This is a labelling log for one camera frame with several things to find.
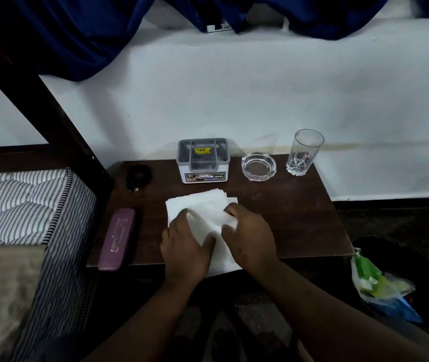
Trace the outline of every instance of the dark brown table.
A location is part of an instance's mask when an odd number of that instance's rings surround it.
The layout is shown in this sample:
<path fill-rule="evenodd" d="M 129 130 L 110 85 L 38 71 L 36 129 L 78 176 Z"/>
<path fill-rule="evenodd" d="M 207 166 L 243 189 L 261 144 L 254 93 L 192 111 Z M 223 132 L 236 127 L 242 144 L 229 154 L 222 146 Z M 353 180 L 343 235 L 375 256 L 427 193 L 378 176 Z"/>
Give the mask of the dark brown table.
<path fill-rule="evenodd" d="M 287 155 L 274 155 L 278 171 L 265 182 L 251 182 L 241 170 L 241 157 L 232 157 L 229 179 L 222 183 L 183 184 L 175 160 L 124 162 L 105 210 L 87 266 L 96 267 L 112 214 L 118 208 L 136 210 L 137 229 L 130 264 L 163 263 L 159 244 L 168 225 L 165 202 L 169 198 L 223 189 L 228 197 L 260 213 L 270 224 L 281 259 L 343 256 L 353 247 L 314 165 L 305 176 L 292 176 L 285 169 Z M 126 188 L 129 165 L 146 164 L 152 181 L 145 189 L 130 193 Z"/>

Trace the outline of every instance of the left hand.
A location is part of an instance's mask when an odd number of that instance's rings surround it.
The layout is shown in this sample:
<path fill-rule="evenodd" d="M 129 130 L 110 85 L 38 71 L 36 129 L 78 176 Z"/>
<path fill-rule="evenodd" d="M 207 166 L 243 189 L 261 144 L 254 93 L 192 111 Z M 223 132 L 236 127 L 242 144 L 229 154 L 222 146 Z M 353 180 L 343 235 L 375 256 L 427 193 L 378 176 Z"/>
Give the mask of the left hand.
<path fill-rule="evenodd" d="M 163 231 L 161 254 L 166 264 L 166 282 L 194 288 L 208 272 L 216 239 L 208 235 L 200 246 L 191 233 L 187 209 Z"/>

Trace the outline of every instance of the wooden bed frame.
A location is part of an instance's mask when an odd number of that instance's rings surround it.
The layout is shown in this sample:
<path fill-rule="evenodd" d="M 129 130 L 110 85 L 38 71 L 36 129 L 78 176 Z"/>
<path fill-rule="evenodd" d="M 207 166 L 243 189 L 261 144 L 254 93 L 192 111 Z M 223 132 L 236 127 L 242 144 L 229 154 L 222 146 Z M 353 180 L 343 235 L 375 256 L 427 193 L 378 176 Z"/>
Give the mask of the wooden bed frame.
<path fill-rule="evenodd" d="M 100 212 L 114 181 L 35 70 L 0 36 L 0 90 L 46 139 L 45 145 L 0 147 L 0 172 L 70 167 L 94 192 Z"/>

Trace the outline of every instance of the striped mattress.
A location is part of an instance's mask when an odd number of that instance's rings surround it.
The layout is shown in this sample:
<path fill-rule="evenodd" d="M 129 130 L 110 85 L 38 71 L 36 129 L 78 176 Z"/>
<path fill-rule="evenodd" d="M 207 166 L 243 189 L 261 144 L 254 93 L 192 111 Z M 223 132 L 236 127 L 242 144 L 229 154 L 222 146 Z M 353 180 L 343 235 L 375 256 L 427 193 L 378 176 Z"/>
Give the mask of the striped mattress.
<path fill-rule="evenodd" d="M 71 169 L 0 173 L 0 246 L 46 244 L 36 296 L 10 362 L 76 331 L 96 197 Z"/>

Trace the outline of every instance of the stack of napkins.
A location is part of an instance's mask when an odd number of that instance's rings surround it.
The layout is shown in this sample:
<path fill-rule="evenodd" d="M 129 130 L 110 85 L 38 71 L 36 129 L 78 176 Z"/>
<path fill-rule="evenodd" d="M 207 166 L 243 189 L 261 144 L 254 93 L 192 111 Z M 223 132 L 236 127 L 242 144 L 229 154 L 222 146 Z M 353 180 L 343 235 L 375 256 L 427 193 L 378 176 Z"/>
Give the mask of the stack of napkins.
<path fill-rule="evenodd" d="M 238 223 L 233 216 L 224 212 L 224 208 L 238 202 L 237 198 L 228 198 L 221 189 L 171 198 L 166 201 L 168 209 L 168 225 L 184 208 L 188 208 L 187 220 L 194 238 L 203 245 L 206 236 L 216 237 L 216 246 L 211 258 L 210 268 L 206 277 L 241 269 L 231 255 L 228 245 L 221 237 L 221 226 L 227 224 L 236 229 Z"/>

